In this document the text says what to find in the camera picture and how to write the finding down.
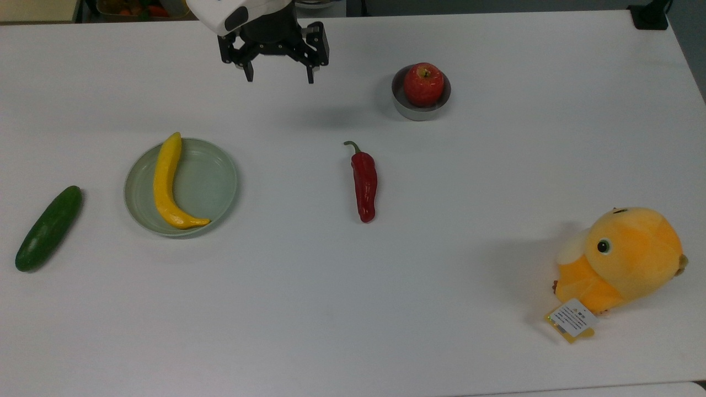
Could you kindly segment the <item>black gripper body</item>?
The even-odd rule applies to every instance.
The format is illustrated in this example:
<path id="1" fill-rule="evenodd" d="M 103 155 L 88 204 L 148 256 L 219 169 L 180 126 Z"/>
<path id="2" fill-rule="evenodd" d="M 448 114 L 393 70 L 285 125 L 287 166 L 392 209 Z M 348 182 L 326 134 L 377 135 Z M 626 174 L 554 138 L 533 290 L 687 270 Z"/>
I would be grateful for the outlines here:
<path id="1" fill-rule="evenodd" d="M 259 55 L 287 56 L 307 69 L 329 64 L 323 23 L 301 26 L 293 1 L 242 2 L 227 15 L 222 27 L 218 47 L 221 61 L 227 65 L 252 69 L 252 61 Z"/>

